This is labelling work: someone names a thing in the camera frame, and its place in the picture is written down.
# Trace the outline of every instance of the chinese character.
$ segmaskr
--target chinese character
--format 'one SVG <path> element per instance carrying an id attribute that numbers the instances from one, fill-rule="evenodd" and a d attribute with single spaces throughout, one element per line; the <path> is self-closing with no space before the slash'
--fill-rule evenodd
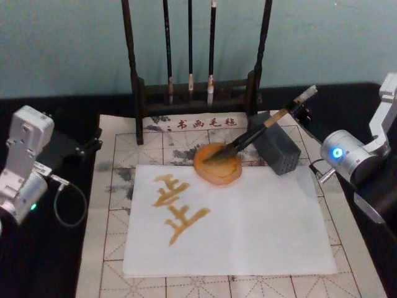
<path id="1" fill-rule="evenodd" d="M 201 122 L 201 120 L 196 120 L 196 123 L 193 124 L 193 127 L 196 128 L 196 127 L 198 127 L 198 126 L 203 127 L 203 126 L 204 126 L 204 123 Z"/>
<path id="2" fill-rule="evenodd" d="M 217 126 L 221 126 L 220 124 L 218 124 L 218 125 L 216 124 L 216 118 L 214 118 L 214 119 L 211 120 L 210 125 L 216 126 L 216 127 L 217 127 Z"/>
<path id="3" fill-rule="evenodd" d="M 179 235 L 183 233 L 184 230 L 189 228 L 192 224 L 196 221 L 205 217 L 208 213 L 210 213 L 210 209 L 208 208 L 201 208 L 197 211 L 190 219 L 186 218 L 186 212 L 188 211 L 189 206 L 183 205 L 181 209 L 176 209 L 174 206 L 169 206 L 168 210 L 174 214 L 175 219 L 180 220 L 182 222 L 181 225 L 176 225 L 171 219 L 167 219 L 165 224 L 170 225 L 174 229 L 174 235 L 172 236 L 171 240 L 169 241 L 169 245 L 174 244 L 174 242 L 178 239 Z"/>
<path id="4" fill-rule="evenodd" d="M 185 124 L 186 120 L 181 120 L 179 121 L 179 125 L 178 127 L 180 127 L 181 129 L 185 129 L 187 127 L 187 125 Z"/>
<path id="5" fill-rule="evenodd" d="M 170 190 L 166 192 L 164 188 L 160 188 L 158 192 L 160 193 L 160 197 L 158 198 L 157 202 L 153 204 L 155 207 L 164 206 L 164 205 L 171 205 L 173 202 L 179 199 L 179 197 L 174 197 L 176 194 L 186 190 L 190 184 L 189 183 L 182 183 L 180 186 L 175 188 L 175 184 L 179 182 L 178 179 L 171 180 L 172 174 L 158 176 L 154 179 L 155 182 L 164 181 L 166 183 L 167 188 Z"/>
<path id="6" fill-rule="evenodd" d="M 237 125 L 235 122 L 234 122 L 234 119 L 233 118 L 227 118 L 226 119 L 226 125 L 229 125 L 229 126 L 235 126 L 235 125 Z"/>

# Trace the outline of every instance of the yellow ink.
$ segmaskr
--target yellow ink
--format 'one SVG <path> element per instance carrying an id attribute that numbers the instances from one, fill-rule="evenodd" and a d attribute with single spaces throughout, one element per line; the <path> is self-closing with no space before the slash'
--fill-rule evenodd
<path id="1" fill-rule="evenodd" d="M 196 221 L 205 217 L 208 213 L 210 213 L 210 209 L 208 208 L 201 208 L 197 211 L 190 219 L 186 218 L 186 212 L 188 211 L 189 206 L 183 205 L 181 209 L 176 209 L 174 206 L 169 206 L 168 210 L 174 214 L 175 219 L 178 219 L 182 222 L 181 225 L 176 225 L 171 219 L 167 219 L 165 224 L 170 225 L 174 229 L 174 235 L 172 236 L 171 240 L 169 241 L 169 245 L 174 244 L 174 242 L 178 239 L 178 237 L 183 233 L 184 230 L 189 228 L 193 225 Z"/>
<path id="2" fill-rule="evenodd" d="M 174 197 L 176 194 L 186 190 L 190 184 L 182 183 L 180 186 L 175 188 L 175 184 L 179 182 L 178 179 L 172 180 L 172 174 L 158 176 L 154 179 L 155 182 L 164 181 L 167 188 L 170 190 L 166 192 L 163 188 L 160 188 L 158 192 L 160 193 L 159 199 L 153 204 L 155 207 L 171 205 L 173 202 L 179 199 L 179 197 Z"/>

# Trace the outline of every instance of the gray block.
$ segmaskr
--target gray block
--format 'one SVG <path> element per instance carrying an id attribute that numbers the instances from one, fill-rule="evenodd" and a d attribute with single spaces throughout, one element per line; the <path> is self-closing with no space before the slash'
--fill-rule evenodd
<path id="1" fill-rule="evenodd" d="M 248 118 L 248 128 L 261 124 L 268 118 L 269 112 L 251 116 Z M 301 151 L 277 123 L 268 128 L 253 144 L 277 175 L 291 172 L 297 167 Z"/>

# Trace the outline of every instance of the white paper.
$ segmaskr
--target white paper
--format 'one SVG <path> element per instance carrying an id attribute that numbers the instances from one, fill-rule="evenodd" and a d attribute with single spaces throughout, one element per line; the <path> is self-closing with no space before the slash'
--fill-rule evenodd
<path id="1" fill-rule="evenodd" d="M 189 206 L 187 218 L 201 208 L 210 213 L 184 230 L 171 246 L 179 225 L 167 206 L 154 207 L 155 177 L 172 174 L 190 186 L 172 203 Z M 130 277 L 195 275 L 333 274 L 323 215 L 308 167 L 277 176 L 269 167 L 246 167 L 234 183 L 218 187 L 193 167 L 136 168 L 123 272 Z"/>

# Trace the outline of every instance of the blue led light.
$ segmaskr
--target blue led light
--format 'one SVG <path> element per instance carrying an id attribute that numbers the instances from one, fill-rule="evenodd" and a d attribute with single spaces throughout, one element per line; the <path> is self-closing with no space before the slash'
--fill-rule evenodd
<path id="1" fill-rule="evenodd" d="M 333 151 L 332 151 L 332 156 L 333 156 L 334 158 L 340 158 L 340 157 L 342 157 L 342 155 L 343 155 L 342 149 L 340 149 L 340 148 L 335 148 L 335 149 L 333 149 Z"/>

